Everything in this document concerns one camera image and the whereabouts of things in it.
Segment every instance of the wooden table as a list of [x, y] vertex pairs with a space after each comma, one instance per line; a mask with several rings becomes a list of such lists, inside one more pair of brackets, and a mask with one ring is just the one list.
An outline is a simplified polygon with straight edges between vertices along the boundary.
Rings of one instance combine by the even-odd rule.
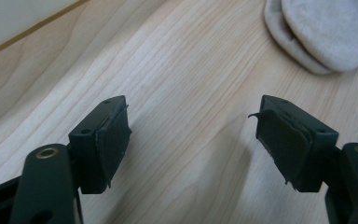
[[358, 69], [314, 76], [273, 41], [257, 0], [90, 0], [0, 52], [0, 183], [26, 155], [124, 94], [133, 130], [86, 223], [327, 223], [255, 139], [263, 94], [358, 142]]

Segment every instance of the black plastic arm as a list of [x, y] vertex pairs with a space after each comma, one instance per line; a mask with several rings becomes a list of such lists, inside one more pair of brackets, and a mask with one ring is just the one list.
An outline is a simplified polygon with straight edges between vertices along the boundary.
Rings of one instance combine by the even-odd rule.
[[276, 166], [300, 192], [329, 186], [326, 207], [330, 223], [358, 223], [358, 143], [336, 148], [338, 132], [292, 103], [264, 95], [256, 138]]
[[124, 96], [98, 104], [70, 132], [68, 146], [35, 149], [22, 175], [0, 185], [0, 223], [83, 223], [77, 190], [110, 187], [130, 134]]

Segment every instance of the black plastic jaw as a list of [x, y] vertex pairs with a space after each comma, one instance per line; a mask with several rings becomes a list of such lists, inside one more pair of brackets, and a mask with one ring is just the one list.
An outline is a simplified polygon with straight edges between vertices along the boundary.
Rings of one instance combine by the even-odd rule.
[[300, 192], [318, 192], [324, 161], [335, 151], [338, 132], [296, 105], [264, 95], [256, 138], [272, 156], [287, 182]]
[[104, 192], [124, 157], [131, 130], [124, 96], [98, 104], [70, 133], [83, 194]]

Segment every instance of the gray fabric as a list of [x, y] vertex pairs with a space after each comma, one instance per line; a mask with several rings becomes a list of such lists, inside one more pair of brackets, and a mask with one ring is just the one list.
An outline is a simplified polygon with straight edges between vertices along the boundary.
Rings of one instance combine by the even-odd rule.
[[282, 0], [282, 12], [317, 61], [339, 72], [358, 67], [358, 0]]
[[293, 35], [283, 17], [281, 0], [267, 0], [264, 16], [266, 25], [274, 39], [295, 60], [314, 74], [332, 73], [331, 70], [316, 61]]

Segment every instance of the wooden surface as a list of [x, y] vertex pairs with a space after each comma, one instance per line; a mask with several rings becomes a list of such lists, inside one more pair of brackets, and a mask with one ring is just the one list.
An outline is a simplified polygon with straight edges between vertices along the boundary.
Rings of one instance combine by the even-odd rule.
[[298, 193], [255, 140], [263, 94], [358, 142], [358, 70], [318, 77], [271, 39], [257, 0], [91, 0], [0, 52], [0, 183], [101, 100], [133, 130], [86, 223], [327, 223], [323, 186]]
[[0, 0], [0, 51], [87, 0]]

